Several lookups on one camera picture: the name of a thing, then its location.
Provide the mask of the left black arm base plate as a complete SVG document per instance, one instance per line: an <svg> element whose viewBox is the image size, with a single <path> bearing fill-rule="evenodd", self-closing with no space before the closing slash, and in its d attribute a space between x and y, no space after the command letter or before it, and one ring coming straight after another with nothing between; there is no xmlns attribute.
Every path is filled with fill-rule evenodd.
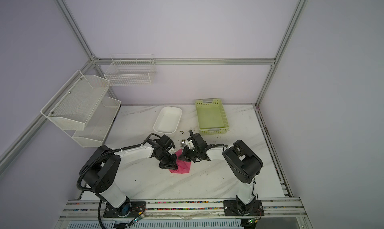
<svg viewBox="0 0 384 229"><path fill-rule="evenodd" d="M136 218L144 214L147 203L144 201L130 202L122 204L119 208L114 208L107 203L103 217L104 218Z"/></svg>

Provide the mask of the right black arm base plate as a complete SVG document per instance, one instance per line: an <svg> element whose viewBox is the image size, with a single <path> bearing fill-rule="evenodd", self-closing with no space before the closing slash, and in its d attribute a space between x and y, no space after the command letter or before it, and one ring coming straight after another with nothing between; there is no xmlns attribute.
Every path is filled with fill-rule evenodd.
<svg viewBox="0 0 384 229"><path fill-rule="evenodd" d="M224 200L225 216L264 216L264 207L261 200L253 199L249 204L241 200Z"/></svg>

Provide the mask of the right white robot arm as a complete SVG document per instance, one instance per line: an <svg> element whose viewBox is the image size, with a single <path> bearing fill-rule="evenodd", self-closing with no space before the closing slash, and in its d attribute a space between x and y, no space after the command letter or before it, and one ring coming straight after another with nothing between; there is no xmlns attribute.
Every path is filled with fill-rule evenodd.
<svg viewBox="0 0 384 229"><path fill-rule="evenodd" d="M238 193L234 200L223 201L225 216L265 215L262 201L254 192L255 178L264 166L262 159L242 140L232 145L208 144L203 137L190 132L190 137L181 142L181 161L198 163L202 161L225 161L238 179Z"/></svg>

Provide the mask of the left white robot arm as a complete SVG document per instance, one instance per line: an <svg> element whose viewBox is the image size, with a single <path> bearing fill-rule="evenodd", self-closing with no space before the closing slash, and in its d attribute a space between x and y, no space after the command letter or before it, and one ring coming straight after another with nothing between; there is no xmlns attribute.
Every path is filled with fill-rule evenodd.
<svg viewBox="0 0 384 229"><path fill-rule="evenodd" d="M176 170L177 155L171 153L175 148L170 137L156 134L150 134L142 143L133 146L111 149L102 145L80 169L76 187L96 195L116 216L126 217L131 211L139 210L133 209L131 200L116 183L118 172L123 166L150 158L158 160L161 169Z"/></svg>

